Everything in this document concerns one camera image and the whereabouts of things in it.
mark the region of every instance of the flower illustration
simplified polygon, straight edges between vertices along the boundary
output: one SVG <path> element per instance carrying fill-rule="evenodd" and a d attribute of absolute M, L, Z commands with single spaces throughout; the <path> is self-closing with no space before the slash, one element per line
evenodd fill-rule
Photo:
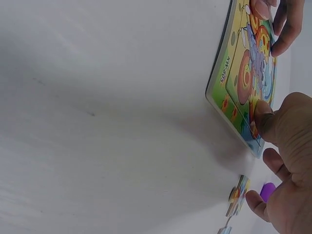
<path fill-rule="evenodd" d="M 235 106 L 232 111 L 231 122 L 234 122 L 236 120 L 236 117 L 237 117 L 237 108 Z"/>
<path fill-rule="evenodd" d="M 229 98 L 230 98 L 230 95 L 229 94 L 226 94 L 223 101 L 222 101 L 222 106 L 221 106 L 221 111 L 223 113 L 226 112 L 228 106 L 229 106 Z"/>

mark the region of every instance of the cartoon animal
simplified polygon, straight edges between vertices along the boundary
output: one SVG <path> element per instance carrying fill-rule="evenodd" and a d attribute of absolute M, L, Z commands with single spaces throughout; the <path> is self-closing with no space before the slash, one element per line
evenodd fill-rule
<path fill-rule="evenodd" d="M 249 5 L 246 11 L 247 25 L 240 29 L 243 46 L 246 48 L 238 73 L 237 94 L 241 105 L 249 102 L 249 123 L 254 139 L 259 137 L 254 123 L 254 98 L 259 97 L 271 103 L 273 92 L 273 59 L 270 56 L 270 37 L 264 25 L 251 14 Z"/>

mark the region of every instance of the fingernail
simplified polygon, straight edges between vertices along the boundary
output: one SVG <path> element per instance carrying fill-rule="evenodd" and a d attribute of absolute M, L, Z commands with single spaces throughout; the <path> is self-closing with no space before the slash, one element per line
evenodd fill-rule
<path fill-rule="evenodd" d="M 279 54 L 275 51 L 274 47 L 272 47 L 272 49 L 271 49 L 271 56 L 274 58 L 279 56 Z"/>
<path fill-rule="evenodd" d="M 273 110 L 266 101 L 258 100 L 254 112 L 256 115 L 263 115 L 263 114 L 272 114 Z"/>
<path fill-rule="evenodd" d="M 263 0 L 258 0 L 254 5 L 254 9 L 264 20 L 270 18 L 269 7 Z"/>

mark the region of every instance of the cartoon illustration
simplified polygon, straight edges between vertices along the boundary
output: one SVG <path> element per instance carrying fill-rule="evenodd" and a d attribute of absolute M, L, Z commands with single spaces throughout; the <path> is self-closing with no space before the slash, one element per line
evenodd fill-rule
<path fill-rule="evenodd" d="M 233 188 L 230 194 L 230 206 L 226 213 L 226 217 L 238 215 L 245 202 L 245 196 L 249 186 L 250 180 L 246 176 L 241 175 L 238 186 Z"/>
<path fill-rule="evenodd" d="M 259 20 L 249 0 L 233 0 L 224 41 L 208 83 L 206 97 L 237 131 L 256 157 L 264 141 L 254 122 L 259 99 L 273 104 L 276 58 L 272 23 Z"/>
<path fill-rule="evenodd" d="M 249 102 L 250 130 L 254 139 L 258 138 L 258 131 L 254 122 L 254 102 L 259 99 L 271 103 L 273 92 L 273 58 L 270 56 L 270 36 L 265 26 L 260 25 L 259 19 L 251 14 L 249 5 L 245 5 L 247 25 L 241 28 L 241 36 L 246 48 L 246 35 L 249 50 L 244 52 L 238 75 L 238 100 L 241 105 Z"/>

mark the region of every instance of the finger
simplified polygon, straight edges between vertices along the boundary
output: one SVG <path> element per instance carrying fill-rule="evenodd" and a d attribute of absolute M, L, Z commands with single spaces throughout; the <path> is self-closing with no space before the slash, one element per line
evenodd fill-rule
<path fill-rule="evenodd" d="M 254 120 L 261 137 L 276 145 L 275 124 L 277 114 L 274 114 L 267 102 L 259 100 L 254 111 Z"/>
<path fill-rule="evenodd" d="M 279 36 L 281 34 L 281 31 L 284 26 L 284 22 L 286 21 L 287 17 L 287 7 L 286 7 L 286 2 L 281 1 L 281 3 L 278 6 L 274 22 L 273 22 L 273 29 L 275 35 Z"/>
<path fill-rule="evenodd" d="M 312 104 L 312 98 L 299 92 L 294 92 L 288 94 L 285 97 L 280 109 L 275 112 L 275 114 L 282 115 L 283 113 L 287 112 L 289 109 L 301 106 L 310 106 Z"/>
<path fill-rule="evenodd" d="M 277 7 L 277 0 L 266 0 L 267 4 L 273 7 Z"/>
<path fill-rule="evenodd" d="M 274 149 L 266 149 L 263 152 L 263 161 L 282 181 L 289 178 L 291 173 L 286 168 L 281 156 Z"/>
<path fill-rule="evenodd" d="M 284 53 L 300 34 L 302 29 L 304 0 L 286 0 L 287 21 L 277 42 L 272 47 L 272 56 Z"/>
<path fill-rule="evenodd" d="M 265 0 L 251 0 L 250 7 L 253 14 L 262 20 L 268 20 L 271 16 L 270 6 Z"/>
<path fill-rule="evenodd" d="M 267 204 L 263 201 L 256 191 L 249 191 L 246 193 L 246 201 L 250 209 L 264 221 L 269 222 L 267 212 Z"/>

